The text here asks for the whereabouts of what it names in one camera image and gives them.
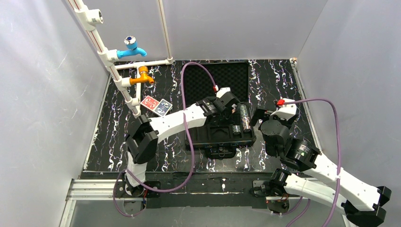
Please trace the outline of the red playing card deck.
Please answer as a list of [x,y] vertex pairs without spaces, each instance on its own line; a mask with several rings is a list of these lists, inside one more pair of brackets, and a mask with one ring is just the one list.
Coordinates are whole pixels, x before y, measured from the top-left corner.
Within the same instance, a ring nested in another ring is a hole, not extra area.
[[154,111],[158,107],[160,102],[150,96],[146,96],[145,98],[143,98],[140,104],[148,110]]

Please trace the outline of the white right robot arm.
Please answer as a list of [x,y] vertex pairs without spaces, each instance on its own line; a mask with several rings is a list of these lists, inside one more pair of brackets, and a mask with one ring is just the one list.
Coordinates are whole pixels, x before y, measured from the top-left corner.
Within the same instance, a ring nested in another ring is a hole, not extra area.
[[261,121],[259,130],[268,155],[303,174],[314,177],[311,182],[288,170],[276,169],[271,179],[257,190],[271,195],[284,194],[307,197],[335,206],[335,210],[358,227],[377,227],[384,223],[383,208],[392,191],[385,186],[371,186],[357,179],[330,161],[316,146],[290,135],[296,110],[269,111],[258,107],[250,124]]

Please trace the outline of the black foam-lined poker case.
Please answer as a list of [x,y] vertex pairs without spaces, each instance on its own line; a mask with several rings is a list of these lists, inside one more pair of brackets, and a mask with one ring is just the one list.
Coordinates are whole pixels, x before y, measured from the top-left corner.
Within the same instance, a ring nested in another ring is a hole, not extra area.
[[189,130],[186,135],[187,148],[200,148],[210,159],[233,158],[237,149],[249,147],[256,141],[251,125],[250,105],[240,101],[230,87],[219,87],[207,68],[197,62],[188,62],[181,71],[182,87],[185,87],[185,71],[189,66],[198,66],[209,76],[214,96],[195,102],[205,111],[206,122]]

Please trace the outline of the blue orange poker chip stack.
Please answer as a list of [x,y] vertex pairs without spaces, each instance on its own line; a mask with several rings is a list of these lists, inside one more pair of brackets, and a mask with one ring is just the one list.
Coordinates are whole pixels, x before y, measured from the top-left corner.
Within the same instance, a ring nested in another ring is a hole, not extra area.
[[243,132],[250,132],[252,130],[252,126],[250,124],[250,117],[242,117],[241,123],[243,127]]

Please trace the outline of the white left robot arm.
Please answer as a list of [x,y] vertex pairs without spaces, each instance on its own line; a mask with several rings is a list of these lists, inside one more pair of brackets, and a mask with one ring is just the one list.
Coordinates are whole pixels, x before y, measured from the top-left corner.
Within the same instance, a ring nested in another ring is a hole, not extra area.
[[125,170],[126,183],[133,188],[141,185],[152,190],[145,185],[147,163],[156,155],[161,141],[182,131],[189,134],[191,128],[202,127],[226,117],[239,104],[240,100],[232,92],[225,91],[166,116],[147,118],[140,115],[128,128],[125,137],[129,153]]

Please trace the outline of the aluminium front rail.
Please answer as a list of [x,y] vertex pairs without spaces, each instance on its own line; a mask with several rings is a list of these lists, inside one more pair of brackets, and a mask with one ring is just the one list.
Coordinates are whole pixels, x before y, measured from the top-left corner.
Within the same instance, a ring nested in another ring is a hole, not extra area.
[[[150,208],[163,207],[252,207],[263,209],[261,199],[248,193],[249,187],[241,179],[197,176],[183,188],[174,192],[150,192]],[[122,180],[77,179],[72,180],[67,193],[69,201],[111,201],[125,199],[138,201],[139,197],[128,195]]]

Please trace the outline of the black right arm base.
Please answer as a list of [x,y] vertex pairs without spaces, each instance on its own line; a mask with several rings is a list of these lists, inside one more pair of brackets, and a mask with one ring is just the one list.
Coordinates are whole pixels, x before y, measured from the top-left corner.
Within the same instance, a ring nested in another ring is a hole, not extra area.
[[273,214],[284,215],[289,211],[290,194],[284,189],[286,180],[291,175],[287,170],[277,169],[270,180],[254,180],[250,194],[254,197],[277,197],[277,199],[266,200],[268,209]]

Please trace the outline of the blue yellow poker chip stack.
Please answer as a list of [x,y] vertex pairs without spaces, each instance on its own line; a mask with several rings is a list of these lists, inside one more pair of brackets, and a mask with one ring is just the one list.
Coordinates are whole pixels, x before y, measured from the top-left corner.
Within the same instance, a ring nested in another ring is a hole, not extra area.
[[240,117],[243,119],[248,119],[249,118],[249,112],[248,112],[248,108],[247,105],[242,104],[239,105],[239,111],[240,111]]

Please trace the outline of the blue plastic faucet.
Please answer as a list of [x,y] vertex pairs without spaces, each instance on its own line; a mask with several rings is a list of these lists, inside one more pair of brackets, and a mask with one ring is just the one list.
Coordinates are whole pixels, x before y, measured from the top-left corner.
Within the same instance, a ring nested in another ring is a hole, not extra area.
[[135,56],[135,55],[140,55],[142,57],[147,56],[147,52],[145,50],[143,50],[142,48],[138,47],[136,38],[134,36],[131,36],[131,35],[127,36],[124,39],[124,44],[126,45],[127,50],[124,50],[124,51],[117,50],[118,59]]

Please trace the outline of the blue playing card deck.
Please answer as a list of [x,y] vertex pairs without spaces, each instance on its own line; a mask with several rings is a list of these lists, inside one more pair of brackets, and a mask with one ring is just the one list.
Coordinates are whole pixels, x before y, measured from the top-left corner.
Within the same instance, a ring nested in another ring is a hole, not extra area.
[[165,99],[162,99],[159,104],[155,107],[153,112],[162,117],[168,114],[168,112],[172,109],[172,104]]

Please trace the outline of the orange plastic faucet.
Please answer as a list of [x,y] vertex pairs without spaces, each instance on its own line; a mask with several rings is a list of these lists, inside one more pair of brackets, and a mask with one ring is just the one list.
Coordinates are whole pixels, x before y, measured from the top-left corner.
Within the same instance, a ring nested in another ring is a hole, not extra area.
[[149,83],[154,84],[154,79],[148,74],[149,70],[147,66],[140,66],[137,68],[137,76],[138,78],[129,79],[130,85],[138,84],[138,83]]

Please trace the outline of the green poker chip stack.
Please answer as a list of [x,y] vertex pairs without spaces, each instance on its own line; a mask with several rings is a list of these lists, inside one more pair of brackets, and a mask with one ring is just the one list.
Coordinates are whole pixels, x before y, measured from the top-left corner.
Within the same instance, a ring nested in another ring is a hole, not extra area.
[[241,127],[240,125],[232,125],[233,135],[241,135]]

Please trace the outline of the white PVC pipe frame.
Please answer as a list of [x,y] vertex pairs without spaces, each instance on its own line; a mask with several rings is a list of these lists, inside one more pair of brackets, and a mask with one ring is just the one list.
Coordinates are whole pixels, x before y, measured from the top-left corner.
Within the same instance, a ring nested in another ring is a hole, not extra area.
[[161,16],[161,23],[163,27],[164,40],[167,49],[167,58],[158,61],[138,61],[130,64],[115,65],[117,62],[117,50],[109,50],[96,28],[97,25],[103,24],[103,15],[99,9],[89,9],[82,0],[69,0],[67,1],[75,12],[78,21],[86,32],[90,41],[93,43],[100,60],[104,64],[106,70],[110,73],[114,84],[123,96],[123,99],[135,117],[141,114],[141,87],[143,83],[130,85],[129,79],[138,78],[137,68],[140,66],[147,66],[148,69],[152,66],[171,65],[174,61],[172,56],[168,30],[166,25],[166,18],[164,12],[163,2],[158,1],[158,10]]

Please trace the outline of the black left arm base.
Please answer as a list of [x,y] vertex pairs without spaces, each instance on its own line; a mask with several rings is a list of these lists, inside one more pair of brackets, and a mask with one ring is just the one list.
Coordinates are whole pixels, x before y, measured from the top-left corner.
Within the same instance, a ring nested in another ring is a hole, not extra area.
[[[132,186],[125,172],[119,173],[117,179],[113,186],[112,199],[117,211],[124,217],[135,218],[143,212],[147,207],[147,202],[149,199],[159,198],[160,193],[153,190],[149,190],[142,185]],[[124,202],[122,208],[117,204],[117,199],[139,199],[140,211],[135,214],[130,214],[125,211]]]

